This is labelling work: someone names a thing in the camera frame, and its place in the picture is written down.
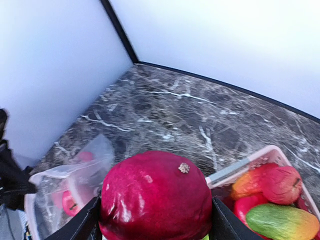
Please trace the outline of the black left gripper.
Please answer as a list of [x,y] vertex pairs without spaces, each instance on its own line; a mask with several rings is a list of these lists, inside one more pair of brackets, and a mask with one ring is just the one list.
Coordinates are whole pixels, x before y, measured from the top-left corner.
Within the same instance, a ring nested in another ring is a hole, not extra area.
[[16,211],[25,210],[25,195],[35,194],[37,187],[29,181],[31,167],[21,169],[14,159],[9,142],[4,139],[7,112],[0,110],[0,204]]

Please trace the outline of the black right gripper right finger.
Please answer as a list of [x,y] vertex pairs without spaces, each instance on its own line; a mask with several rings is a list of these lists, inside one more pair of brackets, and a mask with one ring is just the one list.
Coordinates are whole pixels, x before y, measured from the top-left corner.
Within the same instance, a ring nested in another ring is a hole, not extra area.
[[212,199],[212,227],[210,240],[262,240],[245,226],[218,198]]

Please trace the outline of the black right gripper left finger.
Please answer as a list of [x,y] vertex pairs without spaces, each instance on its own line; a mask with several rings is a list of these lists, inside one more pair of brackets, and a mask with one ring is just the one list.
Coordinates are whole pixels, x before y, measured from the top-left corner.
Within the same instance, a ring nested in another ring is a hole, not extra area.
[[65,226],[45,240],[101,240],[100,207],[101,198],[92,198]]

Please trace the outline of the red tomato with stem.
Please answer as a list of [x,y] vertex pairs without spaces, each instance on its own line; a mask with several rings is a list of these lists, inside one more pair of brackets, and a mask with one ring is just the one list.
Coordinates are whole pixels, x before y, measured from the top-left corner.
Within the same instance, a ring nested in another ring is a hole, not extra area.
[[70,217],[74,217],[81,210],[81,208],[75,202],[71,192],[68,190],[64,191],[62,194],[62,208]]

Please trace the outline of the clear zip top bag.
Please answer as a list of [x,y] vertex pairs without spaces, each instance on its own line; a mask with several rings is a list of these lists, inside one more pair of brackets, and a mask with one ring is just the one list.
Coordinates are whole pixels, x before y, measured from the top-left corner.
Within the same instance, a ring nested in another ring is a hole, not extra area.
[[94,160],[81,163],[76,155],[70,164],[59,165],[30,177],[29,181],[36,186],[36,193],[25,195],[24,211],[32,239],[46,239],[73,218],[63,209],[63,192],[70,191],[82,209],[101,191],[103,180],[115,160],[111,141],[100,134],[80,152],[92,152]]

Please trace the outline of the red fruit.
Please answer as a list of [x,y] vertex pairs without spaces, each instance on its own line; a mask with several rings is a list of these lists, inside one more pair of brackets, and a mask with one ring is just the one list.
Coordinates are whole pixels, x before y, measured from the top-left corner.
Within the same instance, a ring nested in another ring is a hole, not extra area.
[[79,163],[86,163],[94,160],[95,155],[90,151],[82,151],[78,153],[75,158]]
[[212,228],[212,207],[205,176],[193,162],[147,151],[105,176],[99,228],[108,240],[201,240]]
[[269,202],[291,205],[299,198],[302,183],[302,178],[294,167],[274,167],[262,179],[262,194]]

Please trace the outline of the red bell pepper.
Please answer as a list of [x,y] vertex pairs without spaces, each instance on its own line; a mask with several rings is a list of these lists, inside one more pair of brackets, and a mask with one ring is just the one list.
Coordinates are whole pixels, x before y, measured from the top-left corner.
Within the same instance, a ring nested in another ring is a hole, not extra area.
[[267,204],[268,202],[269,201],[261,193],[241,197],[235,201],[233,213],[247,228],[251,229],[246,221],[247,213],[252,208],[258,205]]

